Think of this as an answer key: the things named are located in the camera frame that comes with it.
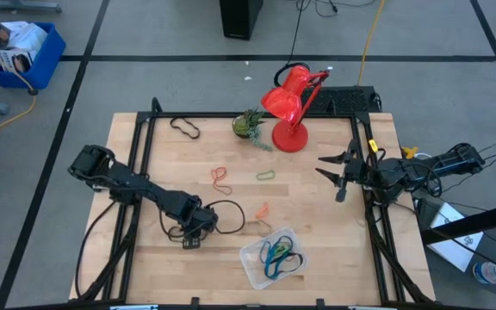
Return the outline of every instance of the lamp shade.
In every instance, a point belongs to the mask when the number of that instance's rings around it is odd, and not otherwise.
[[[275,117],[294,123],[301,116],[301,93],[311,79],[309,70],[297,65],[288,74],[282,86],[270,90],[262,98],[263,107]]]

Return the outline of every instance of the red lamp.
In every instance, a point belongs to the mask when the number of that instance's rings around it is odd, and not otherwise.
[[[273,143],[283,152],[298,152],[307,144],[307,128],[301,123],[309,105],[319,93],[320,87],[328,78],[329,71],[311,74],[303,65],[293,64],[294,67],[286,77],[283,85],[270,90],[262,98],[262,105],[275,117],[281,119],[273,128]],[[301,93],[304,89],[313,87],[313,93],[305,105],[301,105]]]

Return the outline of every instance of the blue bin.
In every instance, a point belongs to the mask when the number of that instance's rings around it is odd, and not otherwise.
[[[32,67],[28,72],[22,73],[22,77],[35,89],[43,90],[49,85],[51,76],[59,64],[60,56],[65,50],[66,43],[60,37],[53,23],[36,22],[35,24],[47,32],[47,37],[41,45]],[[3,71],[1,66],[0,86],[4,88],[27,88],[27,85],[13,72]]]

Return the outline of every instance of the wooden table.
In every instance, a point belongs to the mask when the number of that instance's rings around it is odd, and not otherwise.
[[[110,129],[107,147],[123,163],[127,162],[135,116],[116,114]],[[303,122],[309,131],[309,142],[297,153],[257,149],[250,141],[233,134],[231,119],[192,121],[201,129],[198,140],[170,128],[169,119],[157,119],[148,168],[151,180],[166,189],[198,195],[205,203],[234,200],[244,209],[247,220],[253,220],[268,202],[268,222],[275,228],[294,229],[307,254],[308,266],[266,289],[256,290],[239,259],[242,246],[261,238],[255,227],[232,235],[212,233],[200,249],[185,251],[181,244],[170,242],[163,234],[154,203],[143,200],[128,303],[189,304],[191,297],[200,297],[201,304],[314,305],[318,298],[324,298],[327,305],[380,304],[361,187],[349,184],[345,202],[337,203],[337,189],[314,170],[320,167],[341,173],[342,165],[323,163],[317,158],[345,150],[352,137],[349,120],[306,118]],[[262,141],[270,145],[275,123],[276,119],[268,119],[261,126]],[[371,124],[379,147],[387,150],[387,156],[399,157],[392,116],[371,115]],[[219,166],[228,170],[223,183],[232,187],[230,196],[212,189],[210,171]],[[258,172],[270,169],[276,172],[274,179],[256,179]],[[403,194],[399,202],[412,205],[409,194]],[[95,194],[88,225],[108,204],[108,192]],[[109,259],[117,210],[111,210],[96,225],[87,241],[80,272],[82,290],[87,289]],[[401,207],[389,210],[401,265],[422,291],[435,299],[414,214]],[[240,224],[238,209],[217,206],[216,212],[221,230]],[[170,219],[164,223],[166,227],[176,224]],[[391,270],[383,262],[389,298],[395,300]],[[121,267],[116,275],[120,279]],[[117,295],[118,286],[114,285],[113,296]]]

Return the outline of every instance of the black rubber band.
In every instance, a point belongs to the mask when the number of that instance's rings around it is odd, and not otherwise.
[[[179,126],[175,126],[175,125],[173,125],[173,122],[174,122],[174,121],[176,121],[176,120],[178,120],[178,119],[182,119],[182,120],[184,120],[187,124],[189,124],[190,126],[192,126],[192,127],[196,130],[196,132],[198,132],[198,133],[196,134],[196,136],[191,136],[191,135],[190,135],[190,133],[184,132],[184,131],[183,131],[183,130],[179,127]],[[200,129],[198,129],[198,127],[197,127],[197,126],[195,126],[195,125],[193,125],[193,123],[191,123],[190,121],[185,120],[185,118],[183,118],[183,117],[174,117],[174,118],[172,118],[172,119],[170,120],[170,126],[171,126],[172,128],[174,128],[174,129],[178,129],[178,130],[179,130],[182,134],[184,134],[184,135],[188,135],[188,136],[189,136],[189,138],[191,138],[191,139],[193,139],[193,140],[196,140],[196,139],[200,138]]]

